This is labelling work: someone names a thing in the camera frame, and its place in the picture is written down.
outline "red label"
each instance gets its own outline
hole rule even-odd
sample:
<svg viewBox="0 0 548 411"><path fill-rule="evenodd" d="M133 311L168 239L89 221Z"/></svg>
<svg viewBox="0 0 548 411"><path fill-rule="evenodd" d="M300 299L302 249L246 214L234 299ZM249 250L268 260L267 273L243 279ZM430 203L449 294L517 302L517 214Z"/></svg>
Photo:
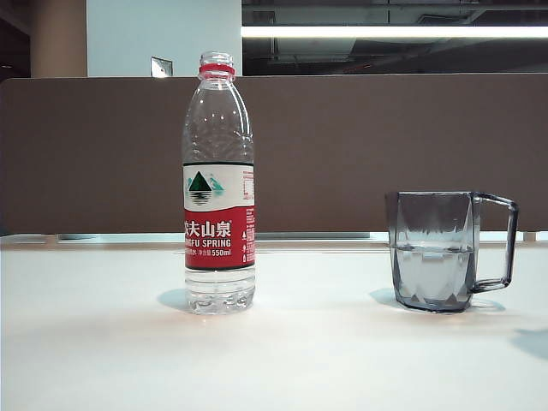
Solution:
<svg viewBox="0 0 548 411"><path fill-rule="evenodd" d="M185 210L185 265L227 270L255 262L255 207Z"/></svg>

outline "plastic bottle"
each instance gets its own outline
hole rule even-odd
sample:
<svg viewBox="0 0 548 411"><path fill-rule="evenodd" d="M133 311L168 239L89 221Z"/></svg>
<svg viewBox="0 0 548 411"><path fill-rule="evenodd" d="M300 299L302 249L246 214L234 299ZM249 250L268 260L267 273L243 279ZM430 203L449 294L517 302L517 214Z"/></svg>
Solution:
<svg viewBox="0 0 548 411"><path fill-rule="evenodd" d="M182 136L185 283L199 314L245 310L255 291L253 135L233 66L202 54Z"/></svg>

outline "mountain logo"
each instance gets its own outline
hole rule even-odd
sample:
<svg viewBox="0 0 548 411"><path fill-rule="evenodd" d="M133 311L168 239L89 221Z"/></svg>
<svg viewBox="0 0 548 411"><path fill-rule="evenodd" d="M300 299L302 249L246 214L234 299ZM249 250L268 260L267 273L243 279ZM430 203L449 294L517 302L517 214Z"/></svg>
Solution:
<svg viewBox="0 0 548 411"><path fill-rule="evenodd" d="M209 175L206 179L202 173L198 171L196 176L194 176L194 179L188 179L187 191L190 199L197 206L202 206L210 200L212 195L216 197L221 195L224 188L213 175Z"/></svg>

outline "brown partition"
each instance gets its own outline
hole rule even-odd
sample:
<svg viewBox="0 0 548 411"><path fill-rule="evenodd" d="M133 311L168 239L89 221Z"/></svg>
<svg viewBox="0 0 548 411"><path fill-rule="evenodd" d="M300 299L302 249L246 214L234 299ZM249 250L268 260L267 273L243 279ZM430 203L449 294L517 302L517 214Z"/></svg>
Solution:
<svg viewBox="0 0 548 411"><path fill-rule="evenodd" d="M384 230L389 190L483 190L548 229L548 74L247 77L260 231ZM1 225L182 230L182 120L197 80L7 80ZM495 218L486 229L502 229Z"/></svg>

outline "clear mug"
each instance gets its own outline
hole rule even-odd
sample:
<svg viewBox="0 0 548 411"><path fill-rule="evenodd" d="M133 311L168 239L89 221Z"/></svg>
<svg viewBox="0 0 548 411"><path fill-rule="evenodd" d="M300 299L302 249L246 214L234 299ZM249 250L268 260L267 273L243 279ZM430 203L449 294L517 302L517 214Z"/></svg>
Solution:
<svg viewBox="0 0 548 411"><path fill-rule="evenodd" d="M406 307L458 313L474 293L503 289L512 280L518 206L475 192L386 194L392 277L396 299ZM504 276L476 281L480 205L508 207Z"/></svg>

